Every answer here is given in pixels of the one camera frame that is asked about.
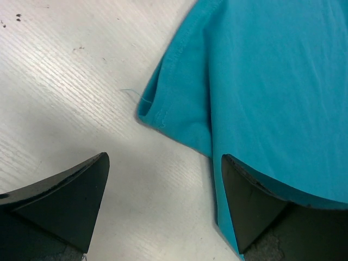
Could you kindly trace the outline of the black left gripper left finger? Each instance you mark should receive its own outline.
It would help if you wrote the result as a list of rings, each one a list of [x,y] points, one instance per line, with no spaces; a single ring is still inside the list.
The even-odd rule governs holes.
[[[1,260],[82,260],[110,168],[102,152],[54,176],[1,194]]]

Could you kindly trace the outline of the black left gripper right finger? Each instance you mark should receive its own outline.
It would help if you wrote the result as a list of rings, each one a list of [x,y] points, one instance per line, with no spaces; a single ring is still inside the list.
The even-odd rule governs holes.
[[[237,249],[247,260],[347,260],[347,204],[221,158]]]

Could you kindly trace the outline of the teal t-shirt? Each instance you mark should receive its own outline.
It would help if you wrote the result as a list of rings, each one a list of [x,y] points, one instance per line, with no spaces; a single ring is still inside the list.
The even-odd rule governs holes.
[[[225,154],[286,200],[347,210],[347,1],[198,1],[137,115],[212,159],[232,249]]]

